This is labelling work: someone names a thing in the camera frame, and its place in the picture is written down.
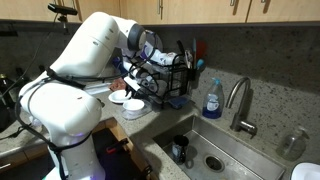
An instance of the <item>stainless steel sink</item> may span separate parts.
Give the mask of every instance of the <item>stainless steel sink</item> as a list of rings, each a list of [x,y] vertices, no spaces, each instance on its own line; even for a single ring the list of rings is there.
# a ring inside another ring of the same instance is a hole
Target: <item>stainless steel sink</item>
[[[281,179],[285,169],[197,116],[191,116],[154,137],[172,158],[172,139],[189,138],[187,160],[178,165],[191,179]]]

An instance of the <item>faucet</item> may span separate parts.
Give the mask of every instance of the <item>faucet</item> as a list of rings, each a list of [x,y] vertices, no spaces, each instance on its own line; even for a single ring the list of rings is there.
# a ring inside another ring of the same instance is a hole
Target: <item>faucet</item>
[[[240,87],[245,84],[245,89],[243,91],[243,95],[242,95],[242,99],[240,102],[240,106],[239,106],[239,110],[238,112],[235,113],[234,117],[233,117],[233,121],[232,124],[230,126],[230,128],[234,131],[239,132],[241,129],[245,130],[246,132],[248,132],[249,134],[251,134],[251,139],[257,134],[257,127],[246,121],[244,119],[245,117],[245,102],[246,102],[246,97],[248,97],[249,94],[249,90],[250,90],[250,85],[251,85],[251,81],[248,77],[244,77],[241,78],[232,88],[232,91],[229,94],[227,103],[226,103],[226,108],[231,108],[233,100],[238,92],[238,90],[240,89]]]

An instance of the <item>cup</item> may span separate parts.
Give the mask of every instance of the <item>cup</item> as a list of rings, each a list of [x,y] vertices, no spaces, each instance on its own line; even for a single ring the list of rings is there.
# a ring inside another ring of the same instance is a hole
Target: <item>cup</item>
[[[186,161],[189,139],[183,135],[173,137],[172,154],[173,161],[182,164]]]

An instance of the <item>dish soap bottle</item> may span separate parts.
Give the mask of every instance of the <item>dish soap bottle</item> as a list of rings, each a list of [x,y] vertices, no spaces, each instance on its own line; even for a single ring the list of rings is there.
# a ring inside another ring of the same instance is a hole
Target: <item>dish soap bottle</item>
[[[213,84],[204,97],[202,115],[210,119],[221,117],[224,107],[224,94],[220,79],[212,78]]]
[[[288,161],[297,160],[306,150],[305,139],[309,139],[309,136],[305,131],[302,126],[298,126],[292,133],[284,136],[276,149],[277,154]]]

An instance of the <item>white plate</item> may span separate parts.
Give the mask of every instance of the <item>white plate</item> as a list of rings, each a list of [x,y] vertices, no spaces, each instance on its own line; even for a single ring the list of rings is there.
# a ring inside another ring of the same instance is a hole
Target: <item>white plate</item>
[[[109,100],[113,103],[124,103],[131,98],[131,91],[127,96],[125,90],[118,90],[109,95]]]
[[[313,163],[300,163],[292,172],[291,180],[319,180],[320,165]]]

